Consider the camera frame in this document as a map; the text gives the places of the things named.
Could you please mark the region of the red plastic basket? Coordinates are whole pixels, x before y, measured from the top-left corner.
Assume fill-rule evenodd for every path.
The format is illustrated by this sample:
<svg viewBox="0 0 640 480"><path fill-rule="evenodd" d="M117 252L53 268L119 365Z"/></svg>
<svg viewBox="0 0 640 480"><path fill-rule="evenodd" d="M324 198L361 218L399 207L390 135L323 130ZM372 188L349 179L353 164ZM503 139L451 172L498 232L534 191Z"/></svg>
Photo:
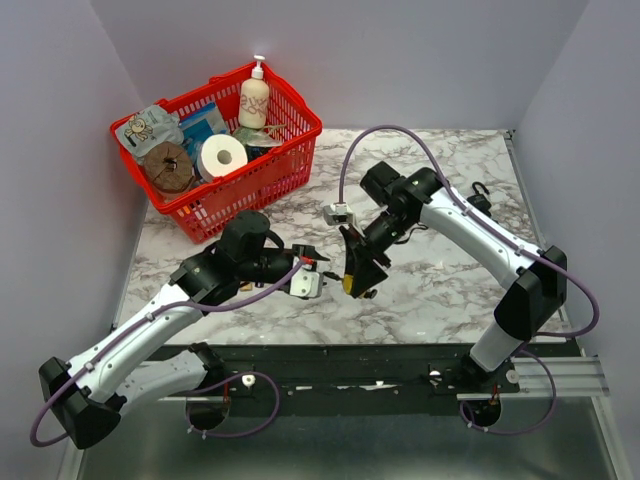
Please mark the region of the red plastic basket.
<svg viewBox="0 0 640 480"><path fill-rule="evenodd" d="M227 73L210 77L208 83L173 99L155 102L180 120L210 103L215 103L233 132L240 127L237 114L241 83L250 77L252 60ZM133 114L116 120L110 132L119 155L133 180L144 190L149 202L199 244L218 234L237 212L262 209L305 185L310 178L316 138L322 132L320 118L307 106L303 97L285 79L263 63L264 81L269 86L268 125L284 125L274 132L282 144L238 170L191 189L171 201L165 201L149 183L142 166L120 145L116 129Z"/></svg>

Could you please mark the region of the white toilet paper roll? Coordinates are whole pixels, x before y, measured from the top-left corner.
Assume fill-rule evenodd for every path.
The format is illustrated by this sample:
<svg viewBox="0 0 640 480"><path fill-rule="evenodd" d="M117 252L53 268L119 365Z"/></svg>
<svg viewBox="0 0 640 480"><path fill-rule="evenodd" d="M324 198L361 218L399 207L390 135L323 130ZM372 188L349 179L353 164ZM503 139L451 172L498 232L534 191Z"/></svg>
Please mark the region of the white toilet paper roll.
<svg viewBox="0 0 640 480"><path fill-rule="evenodd" d="M227 134L208 137L197 155L197 170L202 179L212 182L244 167L248 157L244 145Z"/></svg>

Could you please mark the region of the yellow padlock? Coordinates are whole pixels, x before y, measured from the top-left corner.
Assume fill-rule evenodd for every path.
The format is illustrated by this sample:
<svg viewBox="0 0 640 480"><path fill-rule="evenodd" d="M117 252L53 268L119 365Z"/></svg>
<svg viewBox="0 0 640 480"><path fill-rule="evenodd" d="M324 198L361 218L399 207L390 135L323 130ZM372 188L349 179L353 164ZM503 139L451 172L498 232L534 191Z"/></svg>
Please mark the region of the yellow padlock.
<svg viewBox="0 0 640 480"><path fill-rule="evenodd" d="M353 285L353 276L349 275L349 274L345 274L342 278L342 287L344 292L347 295L350 295L352 292L352 285Z"/></svg>

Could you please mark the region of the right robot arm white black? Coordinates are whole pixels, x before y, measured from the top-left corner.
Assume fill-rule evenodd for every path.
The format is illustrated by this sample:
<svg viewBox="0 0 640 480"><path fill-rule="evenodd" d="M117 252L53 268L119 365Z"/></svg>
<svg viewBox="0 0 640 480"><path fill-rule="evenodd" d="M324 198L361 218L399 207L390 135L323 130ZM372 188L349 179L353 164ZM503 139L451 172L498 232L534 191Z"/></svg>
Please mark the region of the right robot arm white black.
<svg viewBox="0 0 640 480"><path fill-rule="evenodd" d="M482 228L472 218L477 209L458 193L448 194L428 167L405 177L381 161L366 172L360 186L384 210L363 230L353 225L340 229L346 247L342 285L347 295L363 297L387 279L387 250L417 224L449 238L505 289L493 323L459 370L467 389L485 390L496 380L499 366L564 304L565 253L557 247L542 251L494 221Z"/></svg>

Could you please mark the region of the cream lotion pump bottle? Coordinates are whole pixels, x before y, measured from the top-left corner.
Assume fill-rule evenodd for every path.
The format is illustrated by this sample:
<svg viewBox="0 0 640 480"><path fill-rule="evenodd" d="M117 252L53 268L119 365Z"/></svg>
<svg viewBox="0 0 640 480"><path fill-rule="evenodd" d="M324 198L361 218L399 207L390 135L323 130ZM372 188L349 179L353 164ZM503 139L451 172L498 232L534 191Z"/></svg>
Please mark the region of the cream lotion pump bottle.
<svg viewBox="0 0 640 480"><path fill-rule="evenodd" d="M266 125L270 90L264 81L265 57L254 56L250 77L241 84L238 121L242 127L262 129Z"/></svg>

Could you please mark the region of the brown tape roll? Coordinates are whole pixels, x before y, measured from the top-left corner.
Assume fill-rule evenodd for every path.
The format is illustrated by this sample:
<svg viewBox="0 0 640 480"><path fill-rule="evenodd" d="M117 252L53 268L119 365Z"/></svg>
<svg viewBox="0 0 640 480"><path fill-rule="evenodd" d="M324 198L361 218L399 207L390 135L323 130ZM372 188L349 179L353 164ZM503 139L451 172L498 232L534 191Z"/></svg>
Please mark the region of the brown tape roll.
<svg viewBox="0 0 640 480"><path fill-rule="evenodd" d="M143 157L143 170L149 183L165 196L187 192L195 173L187 151L169 141L153 147Z"/></svg>

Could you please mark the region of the green patterned packet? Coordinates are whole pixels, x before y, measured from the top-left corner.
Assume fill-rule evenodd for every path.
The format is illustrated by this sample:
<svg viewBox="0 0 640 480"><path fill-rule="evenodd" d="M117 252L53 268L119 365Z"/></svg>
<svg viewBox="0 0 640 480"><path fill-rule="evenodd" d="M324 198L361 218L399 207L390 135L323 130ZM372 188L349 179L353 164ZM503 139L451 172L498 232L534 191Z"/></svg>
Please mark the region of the green patterned packet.
<svg viewBox="0 0 640 480"><path fill-rule="evenodd" d="M283 144L283 141L276 138L275 134L278 134L284 127L284 124L266 125L260 129L241 126L232 133L232 136L244 147L274 148Z"/></svg>

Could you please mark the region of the grey cartoon pouch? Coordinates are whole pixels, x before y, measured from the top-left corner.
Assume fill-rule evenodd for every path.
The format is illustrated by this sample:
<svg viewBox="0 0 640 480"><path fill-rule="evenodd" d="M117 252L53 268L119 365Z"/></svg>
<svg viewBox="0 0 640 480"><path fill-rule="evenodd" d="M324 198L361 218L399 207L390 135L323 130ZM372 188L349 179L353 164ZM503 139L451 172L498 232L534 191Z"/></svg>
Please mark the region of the grey cartoon pouch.
<svg viewBox="0 0 640 480"><path fill-rule="evenodd" d="M180 145L184 134L180 118L158 105L151 105L130 116L115 130L115 136L132 156L142 158L164 142Z"/></svg>

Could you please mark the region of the blue plastic package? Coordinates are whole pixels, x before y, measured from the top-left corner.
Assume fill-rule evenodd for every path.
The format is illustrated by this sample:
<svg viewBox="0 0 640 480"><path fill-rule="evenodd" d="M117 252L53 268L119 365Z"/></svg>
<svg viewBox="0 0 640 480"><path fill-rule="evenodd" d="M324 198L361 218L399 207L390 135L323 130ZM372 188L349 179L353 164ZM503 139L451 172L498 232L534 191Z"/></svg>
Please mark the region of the blue plastic package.
<svg viewBox="0 0 640 480"><path fill-rule="evenodd" d="M183 133L183 145L204 142L208 137L230 132L217 104L211 102L182 119L179 127Z"/></svg>

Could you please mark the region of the black padlock with keys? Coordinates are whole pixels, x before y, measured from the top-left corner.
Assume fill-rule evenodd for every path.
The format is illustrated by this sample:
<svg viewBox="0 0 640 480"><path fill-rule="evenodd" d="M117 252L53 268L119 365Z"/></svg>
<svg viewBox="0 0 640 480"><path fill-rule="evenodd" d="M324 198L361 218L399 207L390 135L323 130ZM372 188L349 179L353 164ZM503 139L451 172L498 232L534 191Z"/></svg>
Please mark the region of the black padlock with keys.
<svg viewBox="0 0 640 480"><path fill-rule="evenodd" d="M468 198L468 201L485 216L491 217L492 203L489 199L489 190L487 187L479 181L472 183L473 195Z"/></svg>

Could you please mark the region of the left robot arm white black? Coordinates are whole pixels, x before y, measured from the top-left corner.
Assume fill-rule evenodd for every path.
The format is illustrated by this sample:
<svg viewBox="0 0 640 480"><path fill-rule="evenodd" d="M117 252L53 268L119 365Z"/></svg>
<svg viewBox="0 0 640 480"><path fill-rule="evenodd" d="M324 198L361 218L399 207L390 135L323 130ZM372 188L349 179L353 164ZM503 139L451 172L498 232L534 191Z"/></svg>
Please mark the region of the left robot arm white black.
<svg viewBox="0 0 640 480"><path fill-rule="evenodd" d="M244 308L282 291L317 298L323 287L314 246L285 247L268 218L237 214L219 240L183 260L155 297L128 322L69 360L52 357L39 368L45 405L79 449L106 438L133 407L195 390L214 393L220 359L205 345L154 366L144 361L167 340L211 313Z"/></svg>

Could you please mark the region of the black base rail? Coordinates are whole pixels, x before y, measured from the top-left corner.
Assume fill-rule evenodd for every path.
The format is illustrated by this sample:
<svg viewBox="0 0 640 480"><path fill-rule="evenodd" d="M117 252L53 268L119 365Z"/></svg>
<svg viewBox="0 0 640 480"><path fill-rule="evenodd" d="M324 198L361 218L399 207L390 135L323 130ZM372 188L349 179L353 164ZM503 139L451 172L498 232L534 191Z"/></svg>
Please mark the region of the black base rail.
<svg viewBox="0 0 640 480"><path fill-rule="evenodd" d="M213 345L210 357L218 382L235 373L269 376L247 388L235 380L228 390L189 396L199 413L229 398L236 418L268 416L333 417L396 414L452 415L464 395L489 399L516 393L507 361L490 376L473 380L463 371L467 344L397 345Z"/></svg>

